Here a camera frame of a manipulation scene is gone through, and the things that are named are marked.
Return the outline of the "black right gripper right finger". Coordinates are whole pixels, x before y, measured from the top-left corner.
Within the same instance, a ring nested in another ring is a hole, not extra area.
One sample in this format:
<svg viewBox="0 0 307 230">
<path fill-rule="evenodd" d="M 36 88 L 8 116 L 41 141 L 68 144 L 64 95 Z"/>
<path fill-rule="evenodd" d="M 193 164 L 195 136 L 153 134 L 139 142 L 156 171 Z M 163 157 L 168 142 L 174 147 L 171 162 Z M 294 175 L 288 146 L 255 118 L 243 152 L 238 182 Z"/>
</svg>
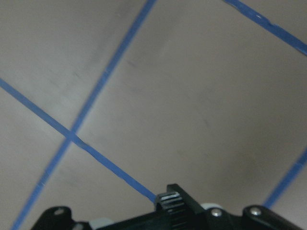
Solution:
<svg viewBox="0 0 307 230">
<path fill-rule="evenodd" d="M 200 215 L 205 212 L 205 209 L 178 184 L 168 184 L 166 190 L 179 193 L 189 214 Z"/>
</svg>

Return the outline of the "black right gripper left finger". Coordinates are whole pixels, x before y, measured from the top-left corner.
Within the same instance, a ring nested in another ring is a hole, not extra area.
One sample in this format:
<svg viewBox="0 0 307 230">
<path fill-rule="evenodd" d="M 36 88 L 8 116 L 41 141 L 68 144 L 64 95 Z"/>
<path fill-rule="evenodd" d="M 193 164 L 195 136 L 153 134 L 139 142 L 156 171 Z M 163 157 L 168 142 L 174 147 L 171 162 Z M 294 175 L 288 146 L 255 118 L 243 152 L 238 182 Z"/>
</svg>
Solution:
<svg viewBox="0 0 307 230">
<path fill-rule="evenodd" d="M 160 212 L 160 211 L 165 211 L 165 208 L 163 207 L 163 199 L 165 197 L 165 194 L 159 194 L 156 196 L 154 200 L 154 211 L 155 212 Z"/>
</svg>

